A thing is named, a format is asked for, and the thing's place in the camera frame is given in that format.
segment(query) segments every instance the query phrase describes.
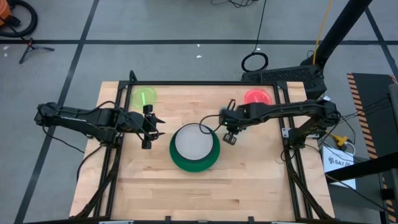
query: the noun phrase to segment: white cable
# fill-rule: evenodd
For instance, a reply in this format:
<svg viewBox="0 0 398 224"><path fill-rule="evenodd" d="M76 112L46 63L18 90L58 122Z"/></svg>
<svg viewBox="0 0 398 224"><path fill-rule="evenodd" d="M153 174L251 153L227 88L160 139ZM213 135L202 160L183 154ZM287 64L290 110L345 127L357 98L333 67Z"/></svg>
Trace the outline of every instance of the white cable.
<svg viewBox="0 0 398 224"><path fill-rule="evenodd" d="M344 143L345 145L350 145L352 148L353 148L353 150L354 150L354 152L353 152L353 156L355 156L355 146L354 146L354 144L352 144L351 142L348 142L348 141L346 141L345 143Z"/></svg>

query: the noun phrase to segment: orange object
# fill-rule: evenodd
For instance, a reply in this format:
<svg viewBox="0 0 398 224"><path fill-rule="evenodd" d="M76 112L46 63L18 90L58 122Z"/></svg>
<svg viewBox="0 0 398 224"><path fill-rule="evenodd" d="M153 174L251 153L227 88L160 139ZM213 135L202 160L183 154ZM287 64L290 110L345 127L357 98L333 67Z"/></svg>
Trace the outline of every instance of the orange object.
<svg viewBox="0 0 398 224"><path fill-rule="evenodd" d="M8 16L11 15L11 10L10 7L7 3L7 0L0 0L0 16L2 19L6 19Z"/></svg>

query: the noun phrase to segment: red plate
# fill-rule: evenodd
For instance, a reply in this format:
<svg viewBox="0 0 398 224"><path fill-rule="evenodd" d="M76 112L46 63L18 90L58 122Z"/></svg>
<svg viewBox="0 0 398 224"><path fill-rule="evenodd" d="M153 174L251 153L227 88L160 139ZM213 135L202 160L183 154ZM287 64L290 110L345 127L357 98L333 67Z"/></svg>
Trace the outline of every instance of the red plate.
<svg viewBox="0 0 398 224"><path fill-rule="evenodd" d="M272 104L271 96L265 90L253 89L244 95L244 103L265 103Z"/></svg>

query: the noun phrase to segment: green bowl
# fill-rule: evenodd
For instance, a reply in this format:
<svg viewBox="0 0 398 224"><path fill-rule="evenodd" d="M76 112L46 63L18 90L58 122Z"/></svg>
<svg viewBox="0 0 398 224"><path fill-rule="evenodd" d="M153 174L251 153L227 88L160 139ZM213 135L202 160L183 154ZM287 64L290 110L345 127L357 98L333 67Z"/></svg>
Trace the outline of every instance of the green bowl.
<svg viewBox="0 0 398 224"><path fill-rule="evenodd" d="M220 140L217 135L210 128L202 125L211 133L211 137L213 138L213 147L207 156L200 160L190 160L182 157L180 153L178 153L177 148L175 146L175 138L177 137L178 132L183 128L181 127L174 135L170 142L170 156L174 161L175 165L179 168L188 171L188 172L202 172L209 169L218 159L220 155Z"/></svg>

